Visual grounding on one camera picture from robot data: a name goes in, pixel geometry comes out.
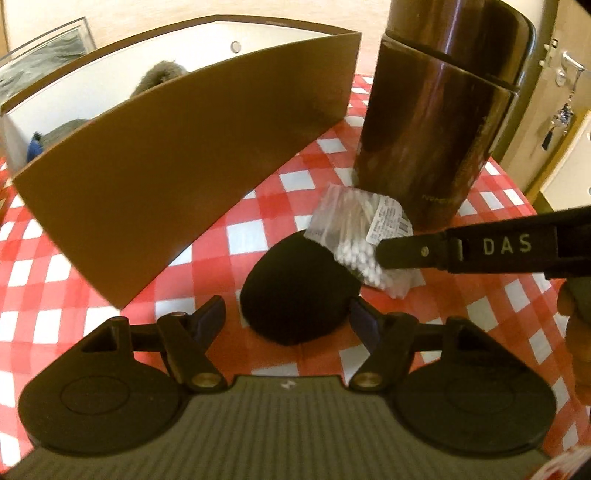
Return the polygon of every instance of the thermos lid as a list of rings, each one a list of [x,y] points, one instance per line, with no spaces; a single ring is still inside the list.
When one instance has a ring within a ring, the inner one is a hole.
[[[502,0],[392,0],[386,35],[516,90],[535,28]]]

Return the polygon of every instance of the finger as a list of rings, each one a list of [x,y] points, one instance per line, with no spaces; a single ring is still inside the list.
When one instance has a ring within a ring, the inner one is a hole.
[[[591,362],[591,327],[578,315],[573,315],[566,326],[566,348],[573,357]]]
[[[591,362],[573,357],[573,373],[578,384],[591,386]]]
[[[566,317],[570,317],[576,310],[577,303],[574,300],[573,294],[566,286],[566,282],[563,283],[560,287],[560,292],[558,293],[558,301],[556,303],[558,307],[558,313]]]
[[[591,405],[591,387],[588,385],[576,384],[574,392],[583,405]]]

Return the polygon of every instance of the screw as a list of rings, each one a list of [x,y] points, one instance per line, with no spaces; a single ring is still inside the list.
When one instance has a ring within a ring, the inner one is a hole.
[[[222,377],[218,374],[212,374],[208,372],[204,372],[201,374],[195,375],[191,382],[193,385],[200,388],[213,388],[217,387],[220,382],[222,381]]]
[[[353,377],[353,383],[361,388],[375,388],[382,383],[382,376],[374,372],[363,372]]]

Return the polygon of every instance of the tassel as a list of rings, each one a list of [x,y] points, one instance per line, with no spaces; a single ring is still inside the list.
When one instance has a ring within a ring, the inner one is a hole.
[[[550,146],[550,142],[552,142],[552,134],[554,133],[554,127],[550,129],[550,131],[546,134],[544,141],[542,142],[542,148],[548,151],[548,147]]]

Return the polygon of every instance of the brown thermos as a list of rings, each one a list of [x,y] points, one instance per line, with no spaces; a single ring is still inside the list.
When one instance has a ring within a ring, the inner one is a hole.
[[[445,228],[522,82],[533,25],[501,0],[392,0],[355,170],[415,230]]]

